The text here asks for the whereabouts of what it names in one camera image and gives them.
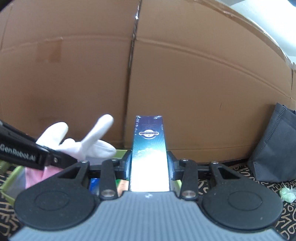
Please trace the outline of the large cardboard box wall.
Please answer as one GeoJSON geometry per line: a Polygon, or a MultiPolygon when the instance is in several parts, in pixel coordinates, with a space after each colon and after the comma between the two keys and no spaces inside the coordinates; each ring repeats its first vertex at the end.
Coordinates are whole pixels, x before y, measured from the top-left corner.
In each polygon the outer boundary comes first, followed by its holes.
{"type": "Polygon", "coordinates": [[[198,162],[248,157],[276,103],[295,108],[295,63],[249,13],[221,1],[12,1],[1,10],[1,118],[38,137],[132,145],[161,115],[168,149],[198,162]]]}

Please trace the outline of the pink cloth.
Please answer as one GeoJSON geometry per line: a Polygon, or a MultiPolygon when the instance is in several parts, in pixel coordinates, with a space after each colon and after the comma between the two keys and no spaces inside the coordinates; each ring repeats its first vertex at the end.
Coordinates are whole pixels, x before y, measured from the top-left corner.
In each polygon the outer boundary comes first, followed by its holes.
{"type": "Polygon", "coordinates": [[[26,167],[25,168],[26,189],[36,185],[37,183],[49,177],[52,177],[53,175],[61,172],[62,170],[63,169],[54,167],[54,166],[46,166],[43,170],[37,170],[37,169],[26,167]]]}

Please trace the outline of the lime green open box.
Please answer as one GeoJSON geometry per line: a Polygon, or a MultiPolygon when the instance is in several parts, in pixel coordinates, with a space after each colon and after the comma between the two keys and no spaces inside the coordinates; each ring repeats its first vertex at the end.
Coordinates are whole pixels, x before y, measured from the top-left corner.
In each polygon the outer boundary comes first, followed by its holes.
{"type": "MultiPolygon", "coordinates": [[[[127,150],[117,150],[116,159],[121,159],[127,150]]],[[[180,194],[181,180],[171,181],[171,190],[180,194]]],[[[128,190],[129,182],[125,180],[116,180],[118,195],[121,196],[123,191],[128,190]]],[[[16,167],[11,174],[8,175],[1,186],[1,194],[10,203],[14,204],[16,197],[26,188],[25,169],[22,166],[16,167]]]]}

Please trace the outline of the small green wrapped candy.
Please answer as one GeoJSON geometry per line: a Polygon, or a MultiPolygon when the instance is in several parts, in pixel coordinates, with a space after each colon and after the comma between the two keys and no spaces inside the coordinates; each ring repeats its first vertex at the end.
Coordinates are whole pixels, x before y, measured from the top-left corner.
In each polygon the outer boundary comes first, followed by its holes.
{"type": "Polygon", "coordinates": [[[281,188],[280,198],[282,201],[293,203],[296,200],[295,188],[281,188]]]}

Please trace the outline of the blue item in box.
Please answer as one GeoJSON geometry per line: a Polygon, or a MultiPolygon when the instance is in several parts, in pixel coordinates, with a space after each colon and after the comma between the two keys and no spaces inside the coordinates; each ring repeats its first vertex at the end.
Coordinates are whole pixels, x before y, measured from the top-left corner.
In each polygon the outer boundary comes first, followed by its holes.
{"type": "Polygon", "coordinates": [[[89,184],[89,191],[94,195],[99,195],[99,178],[91,178],[90,184],[89,184]]]}

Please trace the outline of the dark grey fabric bag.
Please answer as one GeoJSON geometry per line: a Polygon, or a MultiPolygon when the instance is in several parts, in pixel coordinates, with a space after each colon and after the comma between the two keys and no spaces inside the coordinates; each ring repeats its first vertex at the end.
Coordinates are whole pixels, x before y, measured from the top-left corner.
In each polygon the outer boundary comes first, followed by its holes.
{"type": "Polygon", "coordinates": [[[295,180],[295,111],[277,103],[267,128],[247,162],[255,179],[295,180]]]}

